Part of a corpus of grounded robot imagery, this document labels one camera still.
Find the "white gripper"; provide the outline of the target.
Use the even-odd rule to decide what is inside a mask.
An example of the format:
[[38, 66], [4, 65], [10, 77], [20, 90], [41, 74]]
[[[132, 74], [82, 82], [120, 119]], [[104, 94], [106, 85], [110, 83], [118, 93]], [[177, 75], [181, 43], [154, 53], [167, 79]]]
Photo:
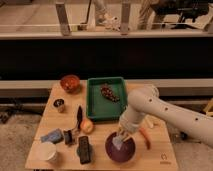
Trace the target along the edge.
[[134, 134], [138, 130], [138, 125], [131, 122], [119, 122], [117, 134], [115, 136], [115, 142], [123, 143], [128, 138], [129, 135]]

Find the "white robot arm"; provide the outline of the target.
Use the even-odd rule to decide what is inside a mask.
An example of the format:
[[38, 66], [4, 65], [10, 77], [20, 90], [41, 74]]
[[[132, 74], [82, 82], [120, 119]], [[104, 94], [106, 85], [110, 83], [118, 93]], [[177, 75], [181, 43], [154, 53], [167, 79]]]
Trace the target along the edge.
[[118, 149], [129, 135], [139, 129], [146, 115], [160, 118], [213, 148], [213, 117], [161, 100], [155, 86], [131, 90], [127, 101], [126, 110], [119, 118], [117, 135], [113, 139]]

